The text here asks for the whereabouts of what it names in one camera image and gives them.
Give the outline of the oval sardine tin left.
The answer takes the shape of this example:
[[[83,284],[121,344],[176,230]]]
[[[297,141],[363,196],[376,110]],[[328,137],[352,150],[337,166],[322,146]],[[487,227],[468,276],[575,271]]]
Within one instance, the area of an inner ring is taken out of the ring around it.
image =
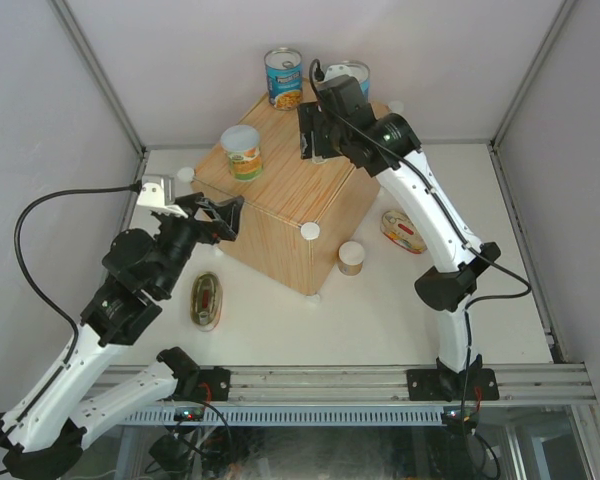
[[[204,332],[213,330],[219,323],[222,310],[223,290],[219,277],[204,272],[196,277],[190,295],[190,318]]]

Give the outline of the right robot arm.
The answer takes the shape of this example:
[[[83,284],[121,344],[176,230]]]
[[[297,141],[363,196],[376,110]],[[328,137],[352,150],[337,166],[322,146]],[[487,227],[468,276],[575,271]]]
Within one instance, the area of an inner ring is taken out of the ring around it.
[[[378,118],[356,78],[310,83],[332,150],[377,179],[410,218],[433,259],[414,288],[437,314],[439,351],[430,380],[418,385],[451,401],[472,391],[482,358],[472,346],[470,302],[477,280],[501,254],[468,228],[433,174],[421,142],[398,113]]]

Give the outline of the wooden cube counter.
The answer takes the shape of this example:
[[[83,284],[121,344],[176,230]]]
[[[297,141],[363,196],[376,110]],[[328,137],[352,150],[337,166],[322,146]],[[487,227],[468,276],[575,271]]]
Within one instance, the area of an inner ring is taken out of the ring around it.
[[[241,123],[260,135],[262,173],[238,181],[216,144],[195,167],[191,188],[214,202],[241,196],[239,235],[220,243],[227,255],[306,296],[319,292],[337,258],[374,203],[380,185],[345,157],[304,160],[294,111],[261,96]]]

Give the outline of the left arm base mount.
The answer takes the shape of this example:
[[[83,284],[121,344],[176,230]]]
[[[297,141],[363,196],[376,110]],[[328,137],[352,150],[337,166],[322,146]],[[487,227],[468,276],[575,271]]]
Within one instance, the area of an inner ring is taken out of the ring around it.
[[[231,371],[226,368],[201,367],[180,347],[162,350],[156,360],[171,370],[176,381],[169,399],[176,401],[226,401],[229,397]]]

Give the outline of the blue soup can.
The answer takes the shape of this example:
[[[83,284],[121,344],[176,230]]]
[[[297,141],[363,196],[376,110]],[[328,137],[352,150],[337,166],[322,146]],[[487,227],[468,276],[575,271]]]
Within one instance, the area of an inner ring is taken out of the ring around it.
[[[264,56],[268,100],[276,110],[293,110],[303,101],[302,56],[280,47]]]
[[[365,63],[358,60],[344,60],[331,64],[325,70],[324,80],[328,81],[342,75],[355,77],[364,97],[369,99],[370,69]]]

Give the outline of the green can white lid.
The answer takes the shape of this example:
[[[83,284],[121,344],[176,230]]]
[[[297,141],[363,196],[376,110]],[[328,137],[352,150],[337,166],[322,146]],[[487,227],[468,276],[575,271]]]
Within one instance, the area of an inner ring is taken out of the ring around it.
[[[325,158],[322,156],[313,156],[311,158],[311,162],[315,165],[322,165],[330,161],[330,158]]]

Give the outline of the oval red sardine tin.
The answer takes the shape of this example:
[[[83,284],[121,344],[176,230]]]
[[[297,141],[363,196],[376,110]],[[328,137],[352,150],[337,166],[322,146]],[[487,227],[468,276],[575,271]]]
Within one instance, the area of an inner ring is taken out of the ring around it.
[[[410,218],[400,210],[386,211],[380,225],[383,235],[413,254],[422,254],[427,246]]]

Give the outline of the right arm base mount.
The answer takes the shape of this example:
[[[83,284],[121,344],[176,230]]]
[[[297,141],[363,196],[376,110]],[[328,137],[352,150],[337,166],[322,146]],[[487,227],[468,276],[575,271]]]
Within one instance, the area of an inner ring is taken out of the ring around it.
[[[412,401],[497,401],[500,399],[495,372],[481,368],[465,374],[438,368],[409,369],[406,371],[409,399]]]

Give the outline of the yellow can white lid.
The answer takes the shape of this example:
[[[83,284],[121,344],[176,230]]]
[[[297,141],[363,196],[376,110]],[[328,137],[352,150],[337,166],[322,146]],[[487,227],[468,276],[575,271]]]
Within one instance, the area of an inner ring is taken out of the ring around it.
[[[235,125],[223,132],[220,144],[238,181],[252,181],[263,171],[260,134],[249,125]]]

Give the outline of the tan can white lid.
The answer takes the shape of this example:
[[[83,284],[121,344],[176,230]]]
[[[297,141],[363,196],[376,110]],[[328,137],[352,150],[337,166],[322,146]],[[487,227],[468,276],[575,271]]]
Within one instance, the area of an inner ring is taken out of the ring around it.
[[[338,250],[338,268],[347,276],[355,276],[362,270],[365,260],[365,249],[356,241],[343,243]]]

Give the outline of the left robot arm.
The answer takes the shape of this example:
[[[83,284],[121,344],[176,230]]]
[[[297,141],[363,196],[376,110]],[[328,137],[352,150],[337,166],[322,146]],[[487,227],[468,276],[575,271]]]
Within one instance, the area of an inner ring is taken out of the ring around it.
[[[119,233],[102,260],[107,277],[81,314],[63,352],[16,406],[0,412],[4,473],[16,479],[57,479],[103,433],[141,407],[162,399],[198,400],[199,366],[179,347],[111,390],[86,399],[100,375],[128,351],[160,315],[198,244],[237,238],[244,199],[213,202],[200,193],[179,197],[176,212],[151,214],[150,235]]]

